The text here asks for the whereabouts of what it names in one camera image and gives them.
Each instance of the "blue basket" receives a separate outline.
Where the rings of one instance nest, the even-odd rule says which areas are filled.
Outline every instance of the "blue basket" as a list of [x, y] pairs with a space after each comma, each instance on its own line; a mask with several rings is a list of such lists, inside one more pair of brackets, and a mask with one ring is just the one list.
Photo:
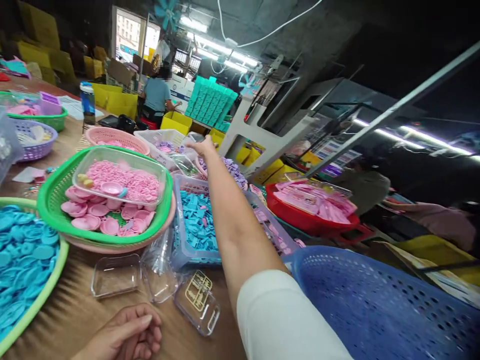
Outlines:
[[477, 359], [480, 311], [352, 251], [309, 246], [287, 261], [355, 360]]

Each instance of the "red basket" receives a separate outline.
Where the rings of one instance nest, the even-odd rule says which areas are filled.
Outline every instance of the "red basket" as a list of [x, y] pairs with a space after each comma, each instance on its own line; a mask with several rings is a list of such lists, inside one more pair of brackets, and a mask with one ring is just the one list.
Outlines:
[[274, 192], [277, 191], [276, 184], [270, 184], [265, 187], [266, 190], [266, 204], [268, 208], [278, 218], [282, 219], [286, 223], [302, 230], [308, 235], [319, 236], [334, 236], [343, 233], [348, 230], [355, 229], [360, 219], [357, 215], [352, 214], [347, 219], [349, 224], [343, 224], [338, 222], [332, 222], [321, 217], [310, 215], [309, 213], [302, 211], [294, 206], [288, 205], [280, 201]]

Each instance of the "blue shirt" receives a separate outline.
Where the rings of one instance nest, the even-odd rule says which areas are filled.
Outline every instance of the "blue shirt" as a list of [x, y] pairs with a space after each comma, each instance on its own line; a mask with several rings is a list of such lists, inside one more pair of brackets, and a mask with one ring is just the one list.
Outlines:
[[172, 99], [169, 85], [159, 77], [148, 79], [145, 94], [145, 105], [161, 113], [165, 112], [165, 101]]

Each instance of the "purple plastic part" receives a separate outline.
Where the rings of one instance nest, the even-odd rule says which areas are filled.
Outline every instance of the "purple plastic part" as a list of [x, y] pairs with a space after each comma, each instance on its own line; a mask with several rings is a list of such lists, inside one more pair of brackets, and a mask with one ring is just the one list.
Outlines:
[[62, 105], [58, 97], [43, 91], [40, 91], [39, 94], [42, 115], [60, 115], [62, 113]]
[[30, 128], [34, 126], [41, 126], [47, 134], [50, 134], [50, 140], [46, 142], [38, 145], [24, 145], [23, 150], [25, 151], [25, 154], [23, 155], [23, 158], [18, 161], [19, 163], [41, 159], [47, 156], [52, 151], [54, 142], [59, 136], [59, 134], [53, 127], [48, 126], [42, 122], [32, 120], [11, 119], [11, 121], [15, 125], [17, 132], [25, 133], [32, 138], [34, 137], [34, 135], [30, 131]]

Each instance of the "purple basket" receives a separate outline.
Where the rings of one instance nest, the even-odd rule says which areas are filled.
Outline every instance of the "purple basket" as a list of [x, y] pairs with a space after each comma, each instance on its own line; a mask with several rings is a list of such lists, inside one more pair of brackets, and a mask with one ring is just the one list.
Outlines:
[[15, 128], [17, 132], [21, 132], [27, 134], [30, 137], [33, 137], [31, 132], [31, 128], [34, 126], [41, 126], [47, 134], [50, 134], [50, 140], [43, 142], [38, 145], [23, 145], [23, 150], [25, 151], [25, 155], [23, 159], [19, 160], [18, 162], [27, 162], [41, 159], [47, 156], [51, 151], [54, 145], [55, 139], [59, 136], [57, 131], [44, 123], [38, 121], [31, 121], [31, 120], [20, 120], [20, 119], [11, 119], [15, 124]]

